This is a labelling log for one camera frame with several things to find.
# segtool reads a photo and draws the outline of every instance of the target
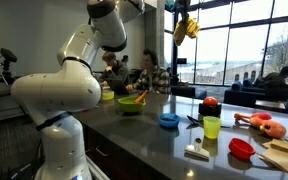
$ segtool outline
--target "person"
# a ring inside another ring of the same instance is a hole
[[[172,75],[172,68],[171,67],[166,68],[166,71],[168,72],[168,74],[170,76],[170,85],[176,86],[177,83],[179,82],[178,74]]]
[[[170,76],[172,75],[172,68],[171,67],[166,68],[166,71],[168,72],[168,74]]]
[[[119,60],[116,60],[116,55],[113,52],[106,51],[102,60],[106,62],[106,68],[103,74],[99,77],[99,82],[103,86],[107,86],[106,79],[120,79],[125,85],[128,84],[128,70],[125,64]]]
[[[253,86],[263,88],[265,94],[276,99],[288,97],[288,85],[285,79],[288,78],[288,66],[281,69],[279,73],[272,72],[264,78],[258,78]]]
[[[144,70],[138,80],[134,84],[127,85],[126,89],[148,90],[155,93],[169,94],[171,91],[170,76],[164,68],[158,66],[156,52],[145,49],[143,55]]]
[[[127,67],[127,63],[128,63],[128,55],[124,55],[123,56],[123,59],[121,60],[124,64],[125,64],[125,66]]]

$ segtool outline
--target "floor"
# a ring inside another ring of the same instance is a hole
[[[0,123],[0,179],[8,179],[18,173],[17,179],[25,172],[19,173],[19,168],[32,170],[40,142],[39,133],[34,123],[28,123],[23,118],[11,119]]]

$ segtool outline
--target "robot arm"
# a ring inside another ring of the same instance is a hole
[[[143,0],[89,0],[90,25],[81,25],[64,43],[57,58],[60,65],[67,59],[92,65],[98,49],[118,52],[127,45],[123,23],[144,12]]]
[[[131,16],[122,14],[127,17],[123,21],[118,7],[127,3],[119,1],[117,6],[115,0],[89,0],[91,23],[79,26],[58,52],[61,70],[24,76],[13,83],[12,96],[41,131],[45,162],[35,180],[92,179],[82,125],[68,112],[91,109],[98,104],[101,88],[91,74],[91,65],[99,48],[116,52],[126,47],[123,22]]]

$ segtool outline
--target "green bowl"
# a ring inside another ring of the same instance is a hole
[[[145,100],[141,103],[134,103],[137,96],[125,97],[118,99],[118,105],[120,106],[121,111],[127,113],[137,113],[142,111],[143,107],[146,105]]]

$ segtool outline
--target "orange toy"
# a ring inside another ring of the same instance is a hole
[[[218,101],[214,97],[206,97],[203,100],[203,104],[204,105],[209,105],[209,106],[216,106],[218,104]]]
[[[254,113],[252,116],[235,113],[234,118],[236,121],[241,120],[250,123],[252,127],[260,128],[260,131],[275,139],[283,138],[286,134],[286,128],[282,124],[272,121],[269,113]]]
[[[135,99],[134,103],[135,103],[135,104],[138,104],[138,103],[142,102],[142,101],[144,100],[147,92],[148,92],[148,91],[145,90],[142,95],[140,95],[137,99]]]

